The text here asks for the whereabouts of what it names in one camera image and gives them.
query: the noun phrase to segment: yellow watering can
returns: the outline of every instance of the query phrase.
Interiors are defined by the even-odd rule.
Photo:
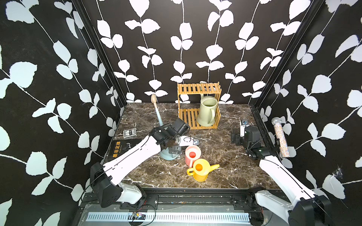
[[[202,158],[196,160],[194,162],[193,166],[194,166],[193,168],[189,168],[187,170],[187,174],[189,176],[193,176],[194,179],[199,182],[205,181],[207,179],[208,174],[211,171],[220,167],[219,164],[210,166],[210,163]]]

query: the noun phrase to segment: ventilation grille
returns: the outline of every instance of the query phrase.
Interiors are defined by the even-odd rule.
[[[146,220],[134,220],[134,222],[152,221],[155,213],[145,213]],[[89,212],[86,221],[132,221],[132,213],[128,212]],[[167,213],[156,214],[154,222],[180,222],[180,223],[247,223],[248,213]]]

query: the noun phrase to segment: cup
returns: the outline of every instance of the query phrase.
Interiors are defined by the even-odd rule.
[[[215,112],[218,106],[218,100],[212,96],[205,96],[200,101],[199,114],[196,121],[205,127],[212,126],[215,123]]]
[[[196,145],[190,145],[185,150],[185,161],[189,168],[192,167],[193,163],[198,160],[201,156],[201,150]]]
[[[203,158],[200,158],[194,162],[192,168],[187,169],[187,174],[189,176],[193,176],[195,180],[202,182],[207,179],[207,176],[211,171],[219,167],[220,167],[219,164],[210,166],[210,163],[208,161],[206,161]]]

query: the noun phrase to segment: wooden shelf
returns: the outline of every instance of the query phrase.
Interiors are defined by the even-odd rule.
[[[199,108],[180,109],[180,95],[182,94],[215,94],[215,99],[220,100],[221,87],[218,83],[198,83],[198,84],[177,84],[178,117],[186,122],[191,129],[217,129],[221,117],[219,106],[216,108],[215,123],[212,126],[205,127],[199,125],[196,118],[199,114]]]

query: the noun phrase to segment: jug handle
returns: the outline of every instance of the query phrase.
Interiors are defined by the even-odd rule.
[[[219,164],[210,166],[210,172],[213,171],[213,170],[216,170],[216,169],[219,168],[219,167],[220,167]]]
[[[187,169],[187,175],[189,175],[189,176],[194,175],[194,172],[190,172],[190,171],[194,171],[194,168]]]
[[[214,110],[214,109],[210,109],[210,110],[211,110],[212,117],[211,117],[211,119],[210,119],[209,124],[211,123],[212,119],[215,118],[215,110]]]

